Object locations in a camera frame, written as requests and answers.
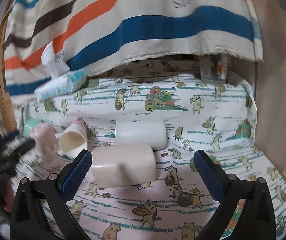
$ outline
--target white paper cup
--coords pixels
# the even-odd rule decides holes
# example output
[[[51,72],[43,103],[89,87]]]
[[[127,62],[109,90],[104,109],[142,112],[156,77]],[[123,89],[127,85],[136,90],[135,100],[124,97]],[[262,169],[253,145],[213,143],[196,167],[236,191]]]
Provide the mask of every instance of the white paper cup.
[[[61,150],[71,158],[76,158],[82,150],[87,150],[87,127],[84,122],[74,121],[66,128],[58,140]]]

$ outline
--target wooden frame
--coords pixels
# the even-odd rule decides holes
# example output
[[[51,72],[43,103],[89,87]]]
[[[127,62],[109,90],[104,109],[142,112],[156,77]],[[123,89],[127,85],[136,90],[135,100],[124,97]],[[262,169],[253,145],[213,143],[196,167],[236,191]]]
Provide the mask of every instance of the wooden frame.
[[[3,116],[3,121],[6,129],[8,131],[16,129],[16,120],[13,112],[13,104],[11,103],[11,99],[9,94],[6,92],[5,88],[5,80],[4,80],[4,50],[3,50],[3,43],[5,40],[5,31],[7,25],[7,19],[9,16],[9,8],[14,0],[9,0],[6,6],[5,14],[2,18],[0,24],[0,110]]]

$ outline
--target white cylindrical container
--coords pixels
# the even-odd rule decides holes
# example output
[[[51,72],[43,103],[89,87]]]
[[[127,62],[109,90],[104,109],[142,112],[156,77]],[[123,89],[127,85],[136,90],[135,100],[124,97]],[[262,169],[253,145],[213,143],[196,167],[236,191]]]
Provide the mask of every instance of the white cylindrical container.
[[[84,122],[74,121],[64,130],[58,140],[61,150],[76,158],[82,150],[87,150],[87,127]]]
[[[117,145],[148,143],[153,150],[166,147],[166,129],[162,120],[117,121],[115,137]]]
[[[97,147],[92,152],[95,181],[100,188],[125,187],[156,180],[156,162],[148,143]]]

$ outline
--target striped blanket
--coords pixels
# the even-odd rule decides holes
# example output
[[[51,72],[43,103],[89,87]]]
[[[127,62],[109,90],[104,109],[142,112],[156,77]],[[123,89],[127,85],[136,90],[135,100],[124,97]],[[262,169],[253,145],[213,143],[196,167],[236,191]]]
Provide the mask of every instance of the striped blanket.
[[[10,95],[50,80],[40,58],[52,40],[58,59],[90,76],[173,54],[263,58],[251,0],[14,0],[3,44]]]

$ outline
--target pink cylinder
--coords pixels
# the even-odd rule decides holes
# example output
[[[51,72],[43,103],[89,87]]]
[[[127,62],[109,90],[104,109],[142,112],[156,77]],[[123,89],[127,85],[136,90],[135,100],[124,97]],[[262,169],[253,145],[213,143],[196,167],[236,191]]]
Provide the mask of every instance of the pink cylinder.
[[[59,146],[53,126],[48,123],[35,125],[30,136],[35,140],[36,150],[42,159],[51,161],[57,156]]]

